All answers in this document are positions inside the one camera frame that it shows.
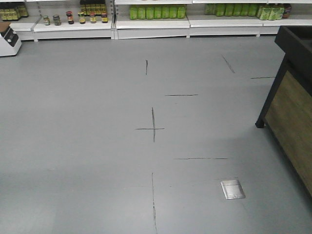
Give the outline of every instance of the wooden panel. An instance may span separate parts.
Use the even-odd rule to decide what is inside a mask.
[[[312,194],[312,97],[290,72],[265,119]]]

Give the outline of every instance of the white appliance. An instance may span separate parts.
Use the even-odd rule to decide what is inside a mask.
[[[10,24],[0,22],[0,57],[16,55],[21,46],[21,41]]]

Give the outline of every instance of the black line mark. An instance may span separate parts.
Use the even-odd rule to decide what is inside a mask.
[[[268,78],[275,78],[275,77],[252,77],[251,79],[268,79]]]
[[[165,95],[165,96],[178,96],[178,97],[182,97],[182,96],[198,96],[198,94],[171,94],[171,95]]]
[[[156,136],[156,129],[155,129],[155,115],[154,115],[154,109],[152,107],[152,119],[153,119],[153,128],[154,128],[154,142],[155,142],[155,136]]]
[[[223,55],[222,55],[222,57],[223,57],[224,61],[226,62],[226,64],[228,65],[229,69],[230,69],[233,73],[235,73],[235,71],[234,71],[233,67],[230,65],[230,63],[225,59],[225,57],[224,57]]]
[[[145,71],[145,75],[147,76],[147,66],[148,66],[148,61],[147,61],[147,60],[145,60],[145,62],[146,62],[146,71]]]
[[[136,130],[161,130],[165,128],[136,128]]]
[[[155,226],[156,234],[158,234],[157,226],[156,226],[156,209],[155,209],[155,196],[154,196],[154,172],[152,172],[152,191],[153,191],[153,217],[154,217],[154,226]]]
[[[189,157],[189,158],[174,158],[174,160],[189,160],[189,159],[228,159],[227,157]]]

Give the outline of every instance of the green bottle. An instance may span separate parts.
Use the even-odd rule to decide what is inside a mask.
[[[130,6],[130,19],[137,20],[137,6],[135,5]]]
[[[225,4],[224,3],[217,3],[215,5],[215,15],[216,16],[224,16],[225,12]]]
[[[146,12],[145,12],[145,6],[139,6],[138,8],[137,8],[137,18],[139,19],[139,20],[144,20],[144,19],[146,19]]]
[[[161,11],[161,17],[163,19],[168,19],[169,18],[169,14],[170,14],[170,8],[167,5],[164,5],[162,7],[162,11]]]
[[[154,8],[154,18],[161,19],[161,6],[156,5]]]
[[[247,16],[249,12],[249,3],[242,4],[242,10],[240,12],[240,16]]]
[[[205,8],[205,15],[213,15],[215,13],[215,4],[208,3]]]
[[[177,8],[177,18],[178,19],[184,19],[185,18],[185,5],[179,5]]]
[[[250,3],[249,5],[249,11],[248,11],[248,16],[256,16],[257,12],[258,12],[258,4],[257,3]]]
[[[146,7],[146,19],[148,20],[154,19],[154,7],[153,6]]]
[[[225,16],[232,16],[233,15],[233,10],[234,10],[234,4],[233,3],[227,3],[225,5]]]
[[[170,6],[169,18],[171,19],[177,18],[177,6],[175,5]]]
[[[234,4],[233,16],[240,16],[243,5],[241,3]]]

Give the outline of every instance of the cross mark on floor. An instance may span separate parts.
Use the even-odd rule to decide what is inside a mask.
[[[152,107],[152,121],[153,121],[153,128],[136,128],[136,130],[153,130],[153,132],[154,132],[154,142],[155,142],[156,130],[163,130],[165,128],[156,128],[156,125],[155,125],[155,114],[154,114],[153,107]]]

